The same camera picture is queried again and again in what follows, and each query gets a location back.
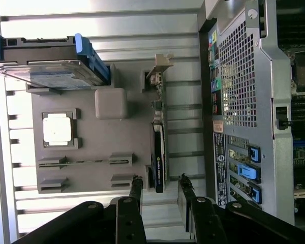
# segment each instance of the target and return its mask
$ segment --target screw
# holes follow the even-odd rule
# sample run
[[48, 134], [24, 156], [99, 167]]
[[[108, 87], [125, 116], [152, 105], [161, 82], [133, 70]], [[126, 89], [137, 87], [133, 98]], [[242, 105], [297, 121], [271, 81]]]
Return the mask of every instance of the screw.
[[96, 204], [92, 204], [92, 205], [89, 205], [89, 206], [88, 206], [89, 209], [93, 209], [93, 208], [96, 208], [96, 207], [97, 207]]
[[202, 198], [202, 197], [199, 197], [199, 198], [197, 199], [197, 201], [198, 201], [198, 202], [205, 202], [205, 199]]
[[235, 208], [241, 208], [242, 205], [241, 205], [240, 203], [235, 202], [235, 203], [233, 203], [233, 207], [235, 207]]

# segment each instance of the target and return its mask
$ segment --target metal mesh grille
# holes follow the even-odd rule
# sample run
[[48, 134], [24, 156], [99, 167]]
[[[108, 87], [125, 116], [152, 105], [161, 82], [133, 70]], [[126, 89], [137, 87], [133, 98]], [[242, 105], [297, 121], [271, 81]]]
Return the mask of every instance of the metal mesh grille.
[[239, 138], [235, 136], [228, 136], [228, 143], [234, 146], [238, 146], [244, 149], [248, 149], [249, 140], [244, 138]]
[[224, 123], [256, 127], [253, 34], [245, 21], [220, 44]]

